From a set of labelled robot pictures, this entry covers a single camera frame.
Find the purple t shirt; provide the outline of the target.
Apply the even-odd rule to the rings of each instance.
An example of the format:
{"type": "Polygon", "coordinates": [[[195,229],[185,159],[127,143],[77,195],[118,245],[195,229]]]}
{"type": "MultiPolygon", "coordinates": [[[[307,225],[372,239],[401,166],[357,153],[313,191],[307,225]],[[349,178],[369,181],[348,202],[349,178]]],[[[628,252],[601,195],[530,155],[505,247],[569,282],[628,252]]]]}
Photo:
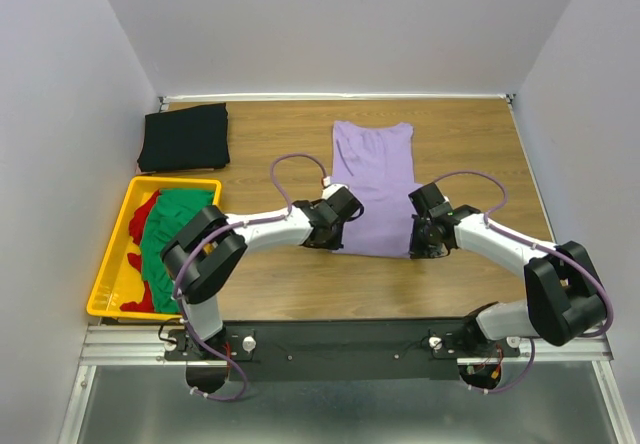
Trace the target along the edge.
{"type": "Polygon", "coordinates": [[[364,207],[344,226],[345,255],[407,258],[414,208],[413,126],[365,128],[347,121],[333,125],[332,181],[345,184],[364,207]]]}

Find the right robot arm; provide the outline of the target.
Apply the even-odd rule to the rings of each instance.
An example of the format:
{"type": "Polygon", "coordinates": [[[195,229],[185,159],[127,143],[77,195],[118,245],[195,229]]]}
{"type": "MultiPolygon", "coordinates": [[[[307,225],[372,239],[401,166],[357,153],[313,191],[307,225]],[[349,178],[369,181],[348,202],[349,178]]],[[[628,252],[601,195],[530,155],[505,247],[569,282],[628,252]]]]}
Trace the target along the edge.
{"type": "Polygon", "coordinates": [[[464,205],[415,204],[410,256],[446,257],[454,249],[483,256],[524,281],[525,298],[490,303],[467,315],[454,336],[469,354],[480,356],[510,337],[540,338],[562,346],[594,337],[612,323],[605,295],[586,249],[557,245],[515,232],[464,205]]]}

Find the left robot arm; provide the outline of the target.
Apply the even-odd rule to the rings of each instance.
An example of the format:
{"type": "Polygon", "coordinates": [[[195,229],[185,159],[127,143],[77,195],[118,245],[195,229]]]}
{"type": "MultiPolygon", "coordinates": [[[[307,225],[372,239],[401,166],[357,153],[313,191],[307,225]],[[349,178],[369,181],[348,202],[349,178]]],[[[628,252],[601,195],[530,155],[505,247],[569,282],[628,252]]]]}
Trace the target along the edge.
{"type": "Polygon", "coordinates": [[[364,205],[343,184],[325,186],[315,200],[285,202],[280,210],[246,215],[209,205],[161,251],[187,346],[197,357],[211,359],[222,350],[217,295],[243,257],[282,246],[339,250],[345,225],[364,215],[364,205]]]}

